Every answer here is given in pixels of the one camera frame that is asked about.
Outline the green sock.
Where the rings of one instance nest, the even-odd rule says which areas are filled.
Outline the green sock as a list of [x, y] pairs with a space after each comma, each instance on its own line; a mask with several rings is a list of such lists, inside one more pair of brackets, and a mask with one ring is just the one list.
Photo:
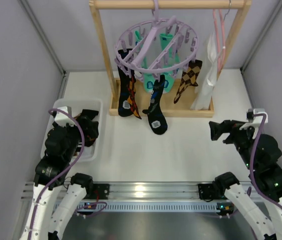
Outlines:
[[[140, 32], [138, 30], [135, 31], [135, 45], [137, 45], [141, 40], [143, 39], [143, 37], [141, 36]], [[141, 67], [142, 68], [145, 68], [147, 69], [147, 59], [146, 57], [143, 58], [143, 62], [141, 64]], [[151, 74], [149, 73], [145, 73], [143, 75], [143, 87], [144, 87], [144, 90], [147, 92], [147, 93], [151, 93], [152, 90], [153, 90], [153, 86], [154, 86], [154, 78]]]
[[[161, 33], [160, 34], [160, 45], [161, 45], [161, 50], [164, 50], [165, 47], [170, 43], [170, 41], [173, 39], [173, 35], [169, 33]], [[172, 58], [172, 48], [169, 48], [169, 58], [168, 58], [168, 64], [164, 65], [164, 68], [168, 68], [174, 64], [178, 64], [179, 61], [179, 55], [178, 51], [176, 51], [174, 58]], [[172, 77], [173, 72], [164, 72], [163, 75], [165, 76], [165, 82], [164, 82], [164, 90], [163, 93], [166, 94], [170, 92], [175, 79]]]

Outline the black blue patterned sock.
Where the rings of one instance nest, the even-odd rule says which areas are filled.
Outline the black blue patterned sock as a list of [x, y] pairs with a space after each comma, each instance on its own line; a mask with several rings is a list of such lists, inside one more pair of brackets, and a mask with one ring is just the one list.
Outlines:
[[160, 100], [163, 95], [164, 83], [165, 76], [162, 74], [160, 75], [160, 78], [158, 80], [155, 80], [154, 82], [149, 107], [142, 110], [142, 113], [147, 115], [151, 130], [157, 135], [163, 135], [168, 129], [166, 119], [160, 107]]

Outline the black sock with label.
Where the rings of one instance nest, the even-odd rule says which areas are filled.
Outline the black sock with label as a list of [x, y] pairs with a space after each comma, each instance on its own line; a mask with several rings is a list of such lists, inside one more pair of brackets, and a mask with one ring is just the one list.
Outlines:
[[131, 110], [131, 104], [128, 102], [130, 97], [130, 92], [128, 90], [131, 78], [126, 75], [123, 70], [119, 67], [118, 73], [120, 77], [120, 96], [119, 96], [119, 105], [118, 105], [118, 114], [121, 117], [128, 117], [133, 115]]

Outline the red orange argyle sock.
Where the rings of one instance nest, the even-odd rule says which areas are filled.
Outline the red orange argyle sock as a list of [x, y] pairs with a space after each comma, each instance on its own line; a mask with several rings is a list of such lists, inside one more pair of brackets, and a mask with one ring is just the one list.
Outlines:
[[141, 119], [141, 116], [139, 114], [139, 110], [138, 110], [138, 106], [135, 100], [135, 94], [136, 94], [136, 88], [135, 88], [135, 83], [136, 83], [136, 79], [134, 77], [134, 75], [131, 76], [131, 79], [127, 85], [127, 89], [129, 92], [129, 98], [128, 98], [128, 103], [130, 104], [130, 109], [133, 113], [133, 115], [138, 118]]

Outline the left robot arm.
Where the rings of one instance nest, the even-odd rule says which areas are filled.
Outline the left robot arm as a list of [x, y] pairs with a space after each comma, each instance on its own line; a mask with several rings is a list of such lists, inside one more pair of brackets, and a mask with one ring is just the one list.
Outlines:
[[53, 123], [45, 140], [44, 156], [35, 169], [33, 197], [22, 240], [59, 240], [78, 203], [93, 190], [93, 178], [75, 174], [61, 204], [53, 211], [78, 145], [92, 145], [98, 138], [97, 121], [79, 121], [79, 126]]

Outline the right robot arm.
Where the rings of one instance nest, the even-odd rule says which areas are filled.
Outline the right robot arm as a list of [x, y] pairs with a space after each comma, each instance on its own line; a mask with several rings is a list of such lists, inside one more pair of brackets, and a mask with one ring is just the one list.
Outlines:
[[258, 240], [282, 240], [282, 168], [278, 159], [282, 156], [274, 137], [260, 133], [242, 121], [225, 120], [209, 122], [211, 140], [228, 134], [223, 141], [233, 144], [250, 171], [249, 178], [257, 194], [262, 198], [266, 216], [244, 191], [232, 172], [215, 177], [212, 182], [215, 195], [230, 200], [242, 214]]

